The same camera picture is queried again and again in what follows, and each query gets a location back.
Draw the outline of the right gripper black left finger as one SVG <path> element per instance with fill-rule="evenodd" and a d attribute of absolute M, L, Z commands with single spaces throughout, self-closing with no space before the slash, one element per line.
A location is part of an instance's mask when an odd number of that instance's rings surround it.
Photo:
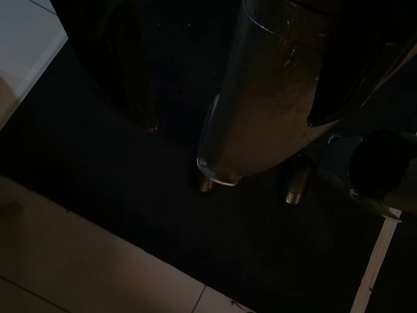
<path fill-rule="evenodd" d="M 52 1 L 85 69 L 129 120 L 158 128 L 135 1 Z"/>

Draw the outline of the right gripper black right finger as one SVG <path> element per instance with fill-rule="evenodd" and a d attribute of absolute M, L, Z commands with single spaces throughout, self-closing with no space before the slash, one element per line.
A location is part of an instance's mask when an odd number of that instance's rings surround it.
<path fill-rule="evenodd" d="M 308 125 L 323 126 L 361 108 L 415 55 L 415 1 L 347 1 L 331 36 Z"/>

